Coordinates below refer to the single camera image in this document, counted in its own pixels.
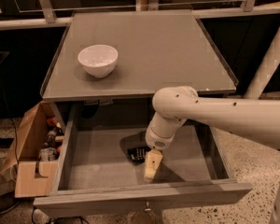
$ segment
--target open drawer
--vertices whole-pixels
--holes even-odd
[[[154,182],[146,183],[144,164],[134,164],[127,150],[146,145],[154,113],[148,99],[115,100],[91,119],[81,117],[82,107],[71,108],[50,196],[35,199],[50,217],[236,203],[252,190],[234,179],[216,131],[192,121],[176,132]]]

